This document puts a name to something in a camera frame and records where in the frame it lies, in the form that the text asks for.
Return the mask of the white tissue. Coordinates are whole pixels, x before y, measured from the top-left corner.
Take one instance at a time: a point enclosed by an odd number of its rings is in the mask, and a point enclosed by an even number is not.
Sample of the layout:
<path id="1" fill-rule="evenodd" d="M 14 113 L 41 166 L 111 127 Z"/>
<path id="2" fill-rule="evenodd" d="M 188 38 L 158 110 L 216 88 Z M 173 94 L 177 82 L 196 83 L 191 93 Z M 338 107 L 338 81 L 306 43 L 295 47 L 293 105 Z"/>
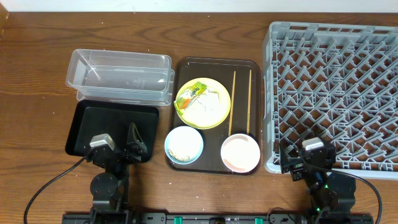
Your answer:
<path id="1" fill-rule="evenodd" d="M 205 90 L 192 104 L 192 109 L 201 112 L 214 111 L 219 107 L 220 99 L 216 91 Z"/>

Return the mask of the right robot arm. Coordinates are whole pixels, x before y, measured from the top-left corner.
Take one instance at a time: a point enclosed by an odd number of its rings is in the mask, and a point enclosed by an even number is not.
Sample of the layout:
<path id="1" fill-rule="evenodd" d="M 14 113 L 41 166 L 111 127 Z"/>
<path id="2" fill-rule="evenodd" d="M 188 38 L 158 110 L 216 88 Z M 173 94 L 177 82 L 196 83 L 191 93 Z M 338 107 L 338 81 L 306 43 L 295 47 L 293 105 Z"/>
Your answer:
<path id="1" fill-rule="evenodd" d="M 335 147 L 322 138 L 304 140 L 298 158 L 287 157 L 291 147 L 285 140 L 279 143 L 281 173 L 290 173 L 293 181 L 304 180 L 312 208 L 307 212 L 308 223 L 353 223 L 351 208 L 355 204 L 354 179 L 341 174 L 327 174 L 336 162 Z"/>

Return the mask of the green yellow snack wrapper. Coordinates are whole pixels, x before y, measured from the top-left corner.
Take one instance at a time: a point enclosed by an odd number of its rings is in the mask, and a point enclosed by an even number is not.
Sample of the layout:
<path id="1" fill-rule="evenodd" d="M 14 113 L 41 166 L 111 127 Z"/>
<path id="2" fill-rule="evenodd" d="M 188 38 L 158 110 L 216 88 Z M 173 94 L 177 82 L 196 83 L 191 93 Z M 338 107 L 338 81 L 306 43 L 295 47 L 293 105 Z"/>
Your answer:
<path id="1" fill-rule="evenodd" d="M 185 110 L 207 89 L 207 86 L 201 82 L 196 82 L 193 85 L 184 89 L 181 94 L 176 97 L 174 107 L 177 113 L 182 116 Z"/>

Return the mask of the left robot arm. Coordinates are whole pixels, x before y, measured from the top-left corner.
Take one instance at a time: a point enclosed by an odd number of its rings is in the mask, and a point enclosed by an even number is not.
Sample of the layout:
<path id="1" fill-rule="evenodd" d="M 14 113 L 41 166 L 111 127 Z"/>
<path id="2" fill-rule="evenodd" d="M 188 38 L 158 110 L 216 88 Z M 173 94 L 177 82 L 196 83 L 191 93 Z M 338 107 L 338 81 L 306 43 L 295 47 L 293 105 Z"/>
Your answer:
<path id="1" fill-rule="evenodd" d="M 117 147 L 109 134 L 93 136 L 87 161 L 104 172 L 93 178 L 90 191 L 93 207 L 89 223 L 140 223 L 140 215 L 131 211 L 128 205 L 129 166 L 142 162 L 147 147 L 139 135 L 135 123 L 129 125 L 127 146 Z"/>

